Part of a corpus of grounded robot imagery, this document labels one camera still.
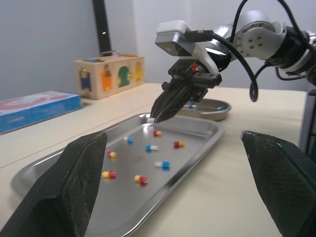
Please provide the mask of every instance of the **beige table surface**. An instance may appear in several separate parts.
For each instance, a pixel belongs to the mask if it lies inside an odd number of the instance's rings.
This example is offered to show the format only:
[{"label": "beige table surface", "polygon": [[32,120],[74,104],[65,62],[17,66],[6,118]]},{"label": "beige table surface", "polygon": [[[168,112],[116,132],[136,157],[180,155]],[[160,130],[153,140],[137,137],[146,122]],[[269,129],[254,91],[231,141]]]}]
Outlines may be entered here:
[{"label": "beige table surface", "polygon": [[[10,187],[21,168],[82,135],[149,112],[161,92],[160,84],[148,83],[99,101],[84,100],[82,110],[0,135],[0,228],[21,201]],[[280,237],[257,192],[240,133],[252,130],[298,144],[305,96],[260,90],[252,103],[248,89],[209,90],[206,98],[232,106],[221,122],[225,135],[133,237]]]}]

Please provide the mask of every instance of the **small metal dish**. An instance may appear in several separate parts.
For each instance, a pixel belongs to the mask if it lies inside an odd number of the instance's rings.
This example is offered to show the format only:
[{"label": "small metal dish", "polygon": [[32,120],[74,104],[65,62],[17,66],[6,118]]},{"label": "small metal dish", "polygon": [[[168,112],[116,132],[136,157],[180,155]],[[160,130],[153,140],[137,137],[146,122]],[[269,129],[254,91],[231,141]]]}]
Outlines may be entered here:
[{"label": "small metal dish", "polygon": [[230,104],[221,100],[202,99],[201,102],[196,103],[195,108],[190,108],[191,104],[191,102],[187,103],[178,115],[221,121],[228,117],[228,111],[231,110]]}]

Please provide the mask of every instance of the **blue box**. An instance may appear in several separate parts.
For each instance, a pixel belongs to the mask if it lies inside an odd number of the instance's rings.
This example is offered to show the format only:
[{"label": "blue box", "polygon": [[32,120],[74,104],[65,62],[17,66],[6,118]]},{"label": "blue box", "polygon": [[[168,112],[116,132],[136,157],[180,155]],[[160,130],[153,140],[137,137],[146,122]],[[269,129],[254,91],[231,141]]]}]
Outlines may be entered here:
[{"label": "blue box", "polygon": [[0,101],[0,133],[82,108],[79,95],[47,91]]}]

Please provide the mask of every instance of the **wooden toy box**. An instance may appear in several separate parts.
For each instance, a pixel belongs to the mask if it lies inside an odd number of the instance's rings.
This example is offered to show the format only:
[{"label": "wooden toy box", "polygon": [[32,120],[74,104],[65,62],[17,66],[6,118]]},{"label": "wooden toy box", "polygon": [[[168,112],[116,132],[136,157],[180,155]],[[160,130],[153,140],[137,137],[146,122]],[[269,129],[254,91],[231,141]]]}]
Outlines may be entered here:
[{"label": "wooden toy box", "polygon": [[99,100],[144,83],[144,57],[107,56],[76,60],[78,93]]}]

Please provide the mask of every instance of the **stainless steel tray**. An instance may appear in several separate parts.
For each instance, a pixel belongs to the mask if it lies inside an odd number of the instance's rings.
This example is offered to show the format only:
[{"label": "stainless steel tray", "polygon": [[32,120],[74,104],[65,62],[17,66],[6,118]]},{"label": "stainless steel tray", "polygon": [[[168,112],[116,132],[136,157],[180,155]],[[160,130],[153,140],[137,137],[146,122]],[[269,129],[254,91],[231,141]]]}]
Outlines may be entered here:
[{"label": "stainless steel tray", "polygon": [[[216,122],[198,118],[175,116],[159,124],[148,124],[147,118],[149,114],[141,114],[106,128],[106,152],[117,152],[117,159],[105,155],[102,170],[116,170],[117,178],[101,180],[85,236],[125,237],[133,233],[225,131]],[[162,136],[154,137],[154,130],[160,130]],[[128,145],[125,136],[132,137],[134,144]],[[178,140],[185,145],[174,149],[173,142]],[[148,153],[147,144],[157,145],[159,150]],[[12,180],[14,190],[24,197],[61,153],[62,149],[21,169]],[[170,161],[169,171],[154,166],[155,161],[164,160]],[[135,183],[137,174],[148,177],[147,186]]]},{"label": "stainless steel tray", "polygon": [[187,103],[178,112],[178,115],[220,121],[226,119],[228,111],[231,110],[230,104],[221,100],[202,99],[199,103],[196,103],[197,107],[194,109],[189,109],[189,105],[190,103]]}]

